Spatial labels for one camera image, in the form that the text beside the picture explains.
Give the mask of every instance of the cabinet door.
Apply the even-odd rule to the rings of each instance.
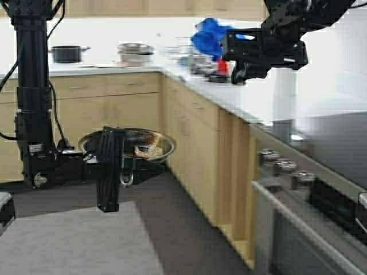
[[[5,13],[4,8],[0,5],[0,17],[5,17],[7,14]]]
[[[104,125],[104,97],[86,99],[61,99],[58,104],[58,117],[64,135],[71,144],[77,147],[79,140]],[[60,134],[54,126],[55,143],[60,140]]]
[[[214,13],[220,18],[261,21],[266,12],[263,0],[214,0]]]
[[[67,16],[88,16],[93,14],[93,1],[91,0],[67,0]]]
[[[214,12],[214,0],[196,0],[194,12],[195,15],[203,15],[205,17],[212,15]]]
[[[168,164],[181,184],[190,192],[188,170],[188,122],[184,108],[171,97],[166,101],[167,134],[176,141],[176,150],[169,156]]]
[[[191,15],[194,0],[147,0],[148,13],[151,15]]]
[[[195,116],[190,117],[189,171],[193,198],[212,224],[216,217],[216,184],[219,131]]]
[[[143,0],[94,0],[96,15],[143,14]]]
[[[130,128],[159,130],[159,95],[147,93],[141,95],[105,97],[106,123]]]
[[[17,109],[17,103],[0,104],[0,131],[5,135],[15,136],[14,118]],[[0,163],[0,182],[23,180],[17,142],[0,138]]]

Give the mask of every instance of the blue plastic bag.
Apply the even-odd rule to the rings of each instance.
[[[222,55],[220,41],[226,31],[233,27],[220,26],[214,18],[206,18],[196,28],[199,32],[191,38],[193,45],[199,52],[213,56],[213,61],[217,61]]]

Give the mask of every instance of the bowl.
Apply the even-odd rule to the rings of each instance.
[[[169,136],[150,129],[124,128],[124,159],[143,160],[160,164],[176,149],[176,142]],[[83,137],[79,141],[79,149],[85,154],[96,152],[102,131],[97,131]]]

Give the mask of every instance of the stove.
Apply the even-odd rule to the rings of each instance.
[[[367,274],[367,113],[255,124],[255,274]]]
[[[273,121],[258,127],[367,189],[367,112]]]

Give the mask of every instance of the drawer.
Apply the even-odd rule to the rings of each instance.
[[[12,103],[17,101],[18,80],[8,80],[0,93],[0,103]]]
[[[205,124],[214,130],[220,129],[220,108],[216,104],[210,102],[193,91],[188,91],[186,93],[186,98],[183,101],[183,104],[189,110],[189,112],[197,116]]]
[[[58,99],[103,96],[106,89],[104,76],[53,77]]]
[[[109,74],[106,80],[106,96],[158,93],[160,90],[158,73]]]
[[[183,104],[186,98],[185,95],[189,90],[180,82],[175,81],[170,77],[166,77],[165,79],[165,92],[167,97],[171,97],[172,99],[175,99]]]

